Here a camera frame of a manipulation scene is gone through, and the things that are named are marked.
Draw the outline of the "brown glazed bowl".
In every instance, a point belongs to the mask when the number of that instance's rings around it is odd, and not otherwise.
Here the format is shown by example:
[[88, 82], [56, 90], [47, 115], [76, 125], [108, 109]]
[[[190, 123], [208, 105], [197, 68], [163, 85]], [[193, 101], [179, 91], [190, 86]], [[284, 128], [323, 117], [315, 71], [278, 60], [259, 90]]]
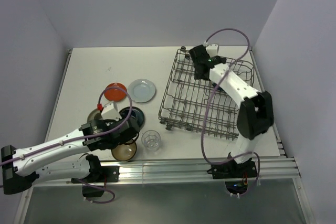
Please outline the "brown glazed bowl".
[[118, 145], [116, 148], [111, 150], [113, 158], [117, 161], [127, 162], [131, 160], [137, 152], [136, 142], [132, 144], [122, 144]]

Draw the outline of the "clear faceted glass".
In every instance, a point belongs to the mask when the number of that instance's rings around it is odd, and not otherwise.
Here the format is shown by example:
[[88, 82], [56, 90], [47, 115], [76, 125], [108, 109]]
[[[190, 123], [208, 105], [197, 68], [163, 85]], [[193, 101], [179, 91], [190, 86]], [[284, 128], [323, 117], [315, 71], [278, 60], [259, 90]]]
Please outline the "clear faceted glass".
[[147, 151], [156, 152], [160, 148], [161, 136], [155, 130], [148, 130], [142, 134], [141, 142]]

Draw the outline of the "white and teal bowl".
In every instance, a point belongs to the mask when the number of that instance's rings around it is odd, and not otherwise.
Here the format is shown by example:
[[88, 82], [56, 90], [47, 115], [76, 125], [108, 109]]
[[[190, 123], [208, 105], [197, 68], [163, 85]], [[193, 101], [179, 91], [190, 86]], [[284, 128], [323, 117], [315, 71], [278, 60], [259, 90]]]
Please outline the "white and teal bowl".
[[242, 79], [249, 80], [254, 76], [254, 68], [246, 65], [236, 65], [234, 67], [234, 73]]

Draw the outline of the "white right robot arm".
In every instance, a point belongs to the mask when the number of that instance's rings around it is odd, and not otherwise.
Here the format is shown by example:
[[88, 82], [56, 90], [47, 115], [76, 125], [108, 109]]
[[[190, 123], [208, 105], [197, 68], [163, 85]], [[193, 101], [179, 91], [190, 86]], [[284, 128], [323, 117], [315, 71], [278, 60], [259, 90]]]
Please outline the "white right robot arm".
[[199, 45], [188, 51], [194, 64], [194, 79], [215, 83], [206, 106], [204, 117], [218, 88], [221, 88], [239, 108], [237, 118], [238, 139], [229, 153], [228, 173], [234, 177], [245, 171], [245, 162], [253, 155], [258, 142], [274, 124], [271, 94], [261, 92], [234, 73], [226, 58], [215, 55], [218, 46]]

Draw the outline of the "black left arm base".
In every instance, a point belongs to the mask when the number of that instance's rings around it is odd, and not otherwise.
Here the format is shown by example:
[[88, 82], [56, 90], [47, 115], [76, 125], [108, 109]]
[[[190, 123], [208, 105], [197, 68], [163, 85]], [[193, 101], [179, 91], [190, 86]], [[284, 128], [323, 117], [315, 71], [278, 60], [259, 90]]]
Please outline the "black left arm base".
[[107, 183], [115, 183], [119, 179], [119, 166], [102, 166], [101, 171], [97, 174], [90, 175], [84, 181], [90, 183], [103, 183], [99, 189], [92, 186], [83, 185], [82, 195], [86, 198], [99, 198], [103, 195], [102, 188], [106, 188]]

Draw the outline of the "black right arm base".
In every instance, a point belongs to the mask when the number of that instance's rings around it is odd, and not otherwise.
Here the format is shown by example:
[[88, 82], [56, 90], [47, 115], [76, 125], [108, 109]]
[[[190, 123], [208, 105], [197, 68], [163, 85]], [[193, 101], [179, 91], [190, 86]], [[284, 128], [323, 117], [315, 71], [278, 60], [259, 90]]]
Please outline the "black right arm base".
[[249, 188], [248, 179], [258, 178], [259, 170], [250, 158], [242, 164], [230, 161], [223, 165], [212, 165], [207, 173], [212, 176], [212, 179], [237, 179], [225, 182], [225, 187], [231, 197], [239, 198]]

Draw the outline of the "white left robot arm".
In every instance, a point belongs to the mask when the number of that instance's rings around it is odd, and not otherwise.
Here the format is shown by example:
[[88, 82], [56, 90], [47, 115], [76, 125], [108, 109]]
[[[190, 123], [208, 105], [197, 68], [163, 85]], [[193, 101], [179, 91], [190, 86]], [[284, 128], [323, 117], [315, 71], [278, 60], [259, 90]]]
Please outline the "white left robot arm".
[[32, 185], [63, 178], [98, 181], [103, 170], [96, 150], [112, 150], [133, 140], [140, 127], [135, 118], [92, 120], [55, 140], [28, 148], [1, 149], [3, 192], [21, 193]]

